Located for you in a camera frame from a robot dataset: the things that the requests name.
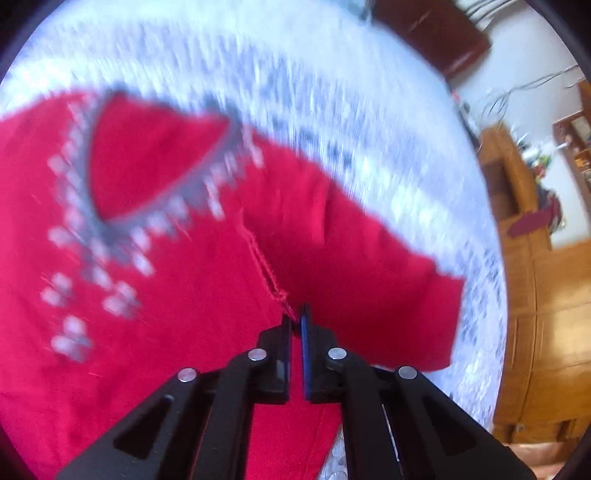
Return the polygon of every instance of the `screw head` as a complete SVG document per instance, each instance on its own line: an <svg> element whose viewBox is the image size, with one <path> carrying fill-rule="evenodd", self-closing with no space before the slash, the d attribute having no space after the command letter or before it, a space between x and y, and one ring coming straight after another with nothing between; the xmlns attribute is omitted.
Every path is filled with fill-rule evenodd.
<svg viewBox="0 0 591 480"><path fill-rule="evenodd" d="M347 350L345 350L344 348L341 348L339 346L331 348L329 350L329 357L332 358L332 360L342 360L346 356L347 356Z"/></svg>
<svg viewBox="0 0 591 480"><path fill-rule="evenodd" d="M400 367L398 369L398 375L405 380L412 380L417 377L417 371L413 367Z"/></svg>
<svg viewBox="0 0 591 480"><path fill-rule="evenodd" d="M258 362L267 358L267 352L262 348L253 348L250 352L248 352L248 358L253 362Z"/></svg>
<svg viewBox="0 0 591 480"><path fill-rule="evenodd" d="M197 371L193 368L183 368L178 374L177 378L183 382L192 382L197 378Z"/></svg>

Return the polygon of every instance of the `red cloth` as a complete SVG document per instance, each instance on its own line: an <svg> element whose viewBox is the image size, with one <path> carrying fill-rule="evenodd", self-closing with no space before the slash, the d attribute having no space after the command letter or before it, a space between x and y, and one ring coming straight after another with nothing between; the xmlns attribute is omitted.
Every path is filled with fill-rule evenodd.
<svg viewBox="0 0 591 480"><path fill-rule="evenodd" d="M83 279L82 247L48 241L64 207L47 162L65 142L68 102L79 99L50 99L0 124L0 421L40 480L179 369L223 367L303 301L370 362L449 364L462 282L410 254L315 164L261 137L264 167L248 164L235 187L221 188L224 220L191 212L192 227L175 240L152 236L153 275L109 262L110 278L133 286L139 305L130 319L108 313L108 293ZM115 98L92 142L96 210L110 219L143 205L200 161L224 126ZM55 273L73 281L57 307L40 296ZM92 341L83 362L51 348L68 315ZM289 404L256 408L248 479L313 479L334 441L338 407L304 402L299 348L295 340Z"/></svg>

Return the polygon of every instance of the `wooden furniture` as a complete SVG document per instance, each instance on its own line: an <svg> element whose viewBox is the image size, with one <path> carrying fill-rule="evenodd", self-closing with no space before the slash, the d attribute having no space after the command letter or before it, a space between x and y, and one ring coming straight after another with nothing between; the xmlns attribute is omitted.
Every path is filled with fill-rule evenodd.
<svg viewBox="0 0 591 480"><path fill-rule="evenodd" d="M449 80L491 47L452 0L376 0L373 18L402 37Z"/></svg>
<svg viewBox="0 0 591 480"><path fill-rule="evenodd" d="M522 213L537 210L534 180L503 126L483 133L479 161L509 302L493 434L506 443L576 439L591 420L591 241L553 250L546 228L509 237Z"/></svg>
<svg viewBox="0 0 591 480"><path fill-rule="evenodd" d="M583 110L559 120L554 124L553 130L554 139L558 144L568 144L563 150L564 156L587 206L587 214L591 218L591 145L577 134L571 124L573 120L581 117L591 122L591 85L587 81L579 82L579 92Z"/></svg>

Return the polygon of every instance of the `cable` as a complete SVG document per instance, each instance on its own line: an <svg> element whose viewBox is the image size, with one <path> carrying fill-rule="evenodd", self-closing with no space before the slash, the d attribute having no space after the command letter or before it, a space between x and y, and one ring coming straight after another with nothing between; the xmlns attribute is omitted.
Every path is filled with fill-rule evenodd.
<svg viewBox="0 0 591 480"><path fill-rule="evenodd" d="M494 14L496 12L498 12L501 8L514 3L515 0L505 0L503 3L500 3L498 5L495 5L493 8L491 8L490 10L484 12L484 14L482 14L479 18L472 18L472 21L474 23L478 23L481 22L482 20L484 20L486 17L488 17L490 14Z"/></svg>
<svg viewBox="0 0 591 480"><path fill-rule="evenodd" d="M571 65L570 67L568 67L564 70L561 70L559 72L549 73L548 75L544 75L543 77L533 80L532 82L524 83L523 85L519 85L517 87L511 88L510 90L507 90L506 92L499 95L496 99L491 100L490 102L488 102L484 106L484 108L482 109L482 113L480 115L480 120L482 120L482 118L485 116L485 112L487 109L488 109L488 115L490 115L493 112L493 110L495 110L495 108L496 108L496 114L499 116L499 122L501 122L505 118L505 115L507 114L507 110L509 108L509 99L511 98L511 95L513 93L527 92L529 90L535 90L536 88L541 87L542 85L548 83L549 81L554 80L556 77L559 77L560 75L568 73L571 70L574 70L577 68L580 68L579 65Z"/></svg>
<svg viewBox="0 0 591 480"><path fill-rule="evenodd" d="M477 2L474 2L472 5L470 5L468 8L466 8L464 10L464 13L468 16L471 17L472 15L474 15L476 12L478 12L481 8L486 7L487 5L495 2L496 0L479 0Z"/></svg>

